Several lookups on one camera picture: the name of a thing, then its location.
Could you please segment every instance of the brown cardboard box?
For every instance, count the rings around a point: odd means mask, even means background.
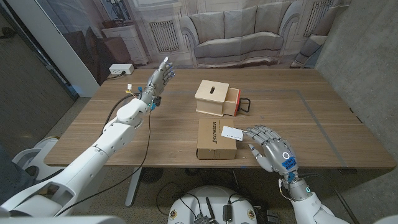
[[[235,159],[236,140],[221,136],[223,127],[234,126],[232,119],[199,119],[199,159]]]

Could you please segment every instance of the wooden box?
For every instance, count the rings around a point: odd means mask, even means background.
[[[236,116],[241,90],[230,88],[227,83],[202,80],[195,94],[197,112],[224,116]]]

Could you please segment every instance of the robotic arm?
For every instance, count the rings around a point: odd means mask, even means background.
[[[283,183],[288,189],[290,193],[288,199],[292,202],[298,224],[347,223],[336,218],[329,208],[322,205],[316,193],[311,192],[305,180],[299,177],[297,172],[299,166],[295,160],[294,150],[286,140],[262,125],[248,128],[245,134],[262,146],[264,155],[249,144],[260,166],[268,172],[278,172],[283,176],[279,188]]]
[[[62,211],[76,203],[81,191],[106,161],[132,141],[136,129],[142,124],[141,116],[160,105],[160,94],[169,80],[175,76],[172,64],[167,61],[166,57],[148,79],[139,99],[135,98],[120,108],[117,116],[105,125],[98,140],[65,170],[49,180],[19,192],[2,204],[1,208],[11,216],[53,217],[71,213],[73,207]]]

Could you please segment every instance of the wooden table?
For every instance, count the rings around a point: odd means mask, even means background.
[[[153,70],[106,81],[45,158],[50,165],[67,165],[91,146],[115,102],[133,89],[145,86]],[[194,95],[202,80],[229,83],[251,99],[249,113],[238,113],[235,128],[263,124],[287,139],[303,168],[391,169],[390,154],[352,113],[316,70],[310,69],[191,69],[177,70],[167,84],[162,103],[151,114],[152,134],[144,167],[259,167],[248,137],[237,141],[235,160],[198,160],[196,146],[199,118],[215,118],[195,112]],[[130,144],[106,163],[138,166],[148,138],[148,116]]]

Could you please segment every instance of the black cable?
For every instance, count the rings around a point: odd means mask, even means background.
[[[115,76],[113,76],[113,77],[107,78],[107,80],[114,80],[114,79],[116,79],[116,78],[122,77],[122,76],[125,75],[125,74],[126,74],[126,72],[125,72],[125,71],[122,71],[122,73],[120,73],[119,75],[115,75]]]
[[[189,208],[189,210],[191,210],[193,216],[195,217],[195,219],[197,219],[198,217],[195,215],[195,213],[192,211],[192,209],[181,198],[180,198],[180,200],[185,206],[187,206],[187,208]]]
[[[123,100],[125,100],[125,99],[127,99],[127,98],[129,98],[129,97],[132,97],[132,94],[128,94],[128,95],[124,96],[123,98],[121,98],[121,99],[112,107],[111,112],[109,112],[109,115],[108,115],[108,117],[106,118],[105,124],[104,124],[104,126],[103,126],[103,128],[102,128],[102,130],[101,130],[100,136],[102,135],[102,133],[103,133],[103,131],[104,131],[105,125],[109,122],[109,119],[111,119],[111,116],[112,116],[112,114],[113,114],[113,111],[116,109],[116,107],[117,107]]]
[[[251,201],[251,200],[248,199],[248,198],[240,197],[240,198],[236,199],[235,201],[231,202],[231,205],[232,205],[233,203],[235,203],[235,202],[241,201],[242,199],[245,199],[245,200],[247,200],[247,201]]]
[[[198,201],[200,214],[201,214],[201,215],[203,214],[203,213],[201,212],[201,207],[200,207],[200,202],[199,202],[198,197],[196,197],[195,195],[193,195],[193,194],[191,194],[191,193],[184,192],[184,191],[182,190],[182,188],[181,188],[177,183],[175,183],[175,182],[169,182],[169,183],[165,184],[165,185],[159,190],[159,192],[158,192],[157,195],[156,195],[156,207],[157,207],[158,211],[159,211],[161,214],[167,215],[167,216],[168,216],[168,214],[162,212],[162,211],[160,210],[160,208],[159,208],[159,195],[160,195],[161,191],[162,191],[166,186],[168,186],[168,185],[170,185],[170,184],[176,185],[176,186],[181,190],[181,193],[185,193],[185,194],[194,196],[194,197],[196,198],[196,200]],[[197,218],[197,216],[196,216],[195,213],[192,211],[192,209],[191,209],[190,207],[188,207],[188,208],[189,208],[189,209],[191,210],[191,212],[193,213],[193,216],[195,216],[195,218]]]
[[[168,186],[169,184],[175,184],[177,187],[180,188],[180,186],[179,186],[178,184],[176,184],[175,182],[169,182],[169,183],[165,184],[165,185],[158,191],[158,193],[157,193],[157,195],[156,195],[156,207],[157,207],[158,211],[159,211],[161,214],[167,215],[167,216],[168,216],[169,214],[166,214],[166,213],[162,212],[162,211],[160,210],[160,208],[159,208],[159,195],[160,195],[161,191],[162,191],[166,186]]]
[[[141,165],[138,167],[138,169],[136,169],[136,171],[134,171],[132,174],[128,175],[128,176],[127,176],[126,178],[124,178],[123,180],[121,180],[121,181],[119,181],[118,183],[116,183],[116,184],[114,184],[114,185],[108,187],[107,189],[102,190],[102,191],[100,191],[100,192],[98,192],[98,193],[96,193],[96,194],[93,194],[93,195],[91,195],[91,196],[89,196],[89,197],[87,197],[87,198],[84,198],[83,200],[80,200],[80,201],[74,203],[73,205],[67,207],[66,209],[64,209],[64,210],[62,210],[60,213],[58,213],[58,214],[56,215],[56,217],[60,216],[62,213],[66,212],[67,210],[69,210],[69,209],[72,208],[73,206],[75,206],[75,205],[77,205],[77,204],[79,204],[79,203],[84,202],[85,200],[88,200],[88,199],[90,199],[90,198],[92,198],[92,197],[94,197],[94,196],[97,196],[97,195],[99,195],[99,194],[102,194],[102,193],[105,192],[105,191],[111,190],[112,188],[114,188],[114,187],[116,187],[117,185],[123,183],[125,180],[127,180],[127,179],[130,178],[132,175],[134,175],[137,171],[139,171],[139,169],[141,169],[141,167],[142,167],[142,165],[144,164],[145,159],[147,158],[147,155],[148,155],[148,148],[149,148],[149,141],[150,141],[150,112],[152,112],[152,110],[149,111],[149,117],[148,117],[149,136],[148,136],[147,149],[146,149],[146,152],[145,152],[144,159],[142,160]]]
[[[330,184],[329,180],[328,180],[326,177],[324,177],[324,176],[322,176],[322,175],[320,175],[320,174],[303,174],[303,175],[300,175],[299,177],[302,177],[302,178],[304,178],[304,179],[307,178],[307,177],[320,177],[320,178],[322,178],[322,179],[329,185],[329,187],[335,192],[335,194],[337,195],[338,199],[340,200],[340,202],[343,204],[345,210],[347,211],[349,217],[354,221],[354,224],[359,224],[358,219],[357,219],[356,216],[354,215],[353,211],[350,209],[350,207],[349,207],[349,205],[347,204],[347,202],[346,202],[346,200],[344,199],[344,197],[340,194],[339,191],[337,191],[336,188],[334,188],[334,187]]]
[[[234,195],[240,195],[240,194],[238,194],[238,193],[233,193],[233,194],[231,194],[231,195],[229,196],[229,198],[228,198],[228,204],[231,203],[231,197],[234,196]]]

